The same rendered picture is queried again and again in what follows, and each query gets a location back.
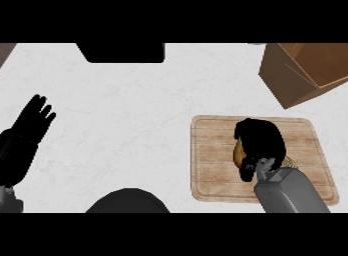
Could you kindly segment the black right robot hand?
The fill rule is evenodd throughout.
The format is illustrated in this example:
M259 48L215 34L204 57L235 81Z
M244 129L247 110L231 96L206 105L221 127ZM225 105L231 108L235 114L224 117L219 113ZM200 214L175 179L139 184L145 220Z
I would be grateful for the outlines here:
M246 154L241 166L237 167L240 179L243 182L250 182L260 159L268 160L268 170L275 170L281 166L286 156L283 137L277 126L269 121L246 118L235 123L234 139L241 140Z

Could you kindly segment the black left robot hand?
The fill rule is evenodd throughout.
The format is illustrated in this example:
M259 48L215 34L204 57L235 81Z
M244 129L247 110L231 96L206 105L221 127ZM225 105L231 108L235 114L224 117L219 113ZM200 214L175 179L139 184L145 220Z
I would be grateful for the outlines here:
M0 186L7 188L26 176L38 144L55 118L45 101L39 95L30 98L12 126L0 134Z

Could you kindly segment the pale wooden cutting board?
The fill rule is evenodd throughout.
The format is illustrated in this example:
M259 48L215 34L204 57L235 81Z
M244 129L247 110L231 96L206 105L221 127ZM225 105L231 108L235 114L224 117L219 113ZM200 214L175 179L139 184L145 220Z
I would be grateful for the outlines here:
M232 162L235 146L234 127L244 116L196 116L191 119L191 174L190 187L196 200L204 202L256 203L256 179L240 180ZM327 206L339 203L315 130L303 118L260 117L277 126L286 146L286 155L309 179Z

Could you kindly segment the brown cardboard box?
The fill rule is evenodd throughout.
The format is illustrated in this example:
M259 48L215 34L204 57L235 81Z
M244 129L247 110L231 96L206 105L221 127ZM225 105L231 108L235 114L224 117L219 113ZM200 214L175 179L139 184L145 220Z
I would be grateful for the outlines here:
M348 43L268 43L258 75L284 109L348 82Z

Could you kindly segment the dark round object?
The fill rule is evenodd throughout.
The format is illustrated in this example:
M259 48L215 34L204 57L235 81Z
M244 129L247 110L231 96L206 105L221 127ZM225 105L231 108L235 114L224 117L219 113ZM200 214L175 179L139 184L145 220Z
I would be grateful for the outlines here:
M159 198L138 188L123 188L102 196L88 213L167 213L169 210Z

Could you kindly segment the black appliance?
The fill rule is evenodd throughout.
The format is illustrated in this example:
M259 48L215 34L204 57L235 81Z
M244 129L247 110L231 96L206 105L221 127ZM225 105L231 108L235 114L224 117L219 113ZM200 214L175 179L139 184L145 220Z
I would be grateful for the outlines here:
M89 63L162 63L163 43L77 43Z

